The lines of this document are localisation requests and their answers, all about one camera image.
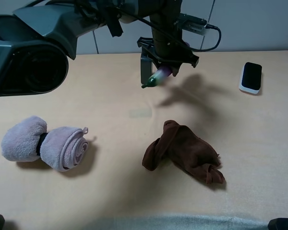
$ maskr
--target phone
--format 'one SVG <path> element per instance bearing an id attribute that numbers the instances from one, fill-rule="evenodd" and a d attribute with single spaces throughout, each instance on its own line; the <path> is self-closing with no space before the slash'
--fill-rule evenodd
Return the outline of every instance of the phone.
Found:
<path id="1" fill-rule="evenodd" d="M 252 94 L 258 94 L 261 88 L 261 65 L 247 62 L 241 72 L 239 89 Z"/>

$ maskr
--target black band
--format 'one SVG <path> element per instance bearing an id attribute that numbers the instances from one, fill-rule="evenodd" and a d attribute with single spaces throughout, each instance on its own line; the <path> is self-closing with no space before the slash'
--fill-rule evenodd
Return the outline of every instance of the black band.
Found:
<path id="1" fill-rule="evenodd" d="M 39 141 L 38 141 L 38 144 L 36 147 L 36 152 L 37 152 L 38 156 L 40 156 L 40 147 L 41 147 L 41 145 L 42 145 L 42 143 L 45 140 L 47 135 L 48 135 L 48 133 L 43 133 L 42 135 L 40 135 L 40 138 L 39 138 Z"/>

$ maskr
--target table surface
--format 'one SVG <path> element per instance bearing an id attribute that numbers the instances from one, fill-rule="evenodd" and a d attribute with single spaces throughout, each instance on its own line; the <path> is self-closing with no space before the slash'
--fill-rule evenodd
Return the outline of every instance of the table surface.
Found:
<path id="1" fill-rule="evenodd" d="M 0 142 L 37 115 L 48 130 L 89 127 L 90 148 L 65 173 L 0 153 L 0 213 L 16 230 L 74 230 L 99 217 L 164 213 L 288 218 L 288 51 L 199 54 L 163 87 L 141 89 L 140 54 L 83 55 L 51 93 L 0 98 Z M 239 90 L 246 62 L 263 67 L 259 95 Z M 142 166 L 173 119 L 220 154 L 225 185 L 207 186 L 172 163 Z"/>

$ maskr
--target brown towel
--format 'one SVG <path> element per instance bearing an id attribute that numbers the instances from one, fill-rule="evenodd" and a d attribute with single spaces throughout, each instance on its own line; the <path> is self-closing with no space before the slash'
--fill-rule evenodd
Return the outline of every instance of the brown towel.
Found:
<path id="1" fill-rule="evenodd" d="M 223 174 L 216 169 L 220 166 L 219 154 L 205 141 L 197 137 L 187 126 L 176 121 L 166 121 L 163 135 L 146 150 L 142 165 L 153 171 L 161 160 L 169 157 L 174 164 L 194 178 L 207 184 L 225 181 Z"/>

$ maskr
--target pink towel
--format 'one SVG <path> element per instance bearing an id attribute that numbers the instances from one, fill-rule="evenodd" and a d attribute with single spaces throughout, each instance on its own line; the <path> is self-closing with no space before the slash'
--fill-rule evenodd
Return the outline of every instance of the pink towel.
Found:
<path id="1" fill-rule="evenodd" d="M 83 137 L 88 128 L 60 127 L 49 133 L 46 122 L 32 116 L 8 130 L 3 137 L 2 155 L 9 161 L 36 161 L 41 158 L 57 171 L 76 167 L 88 148 Z"/>

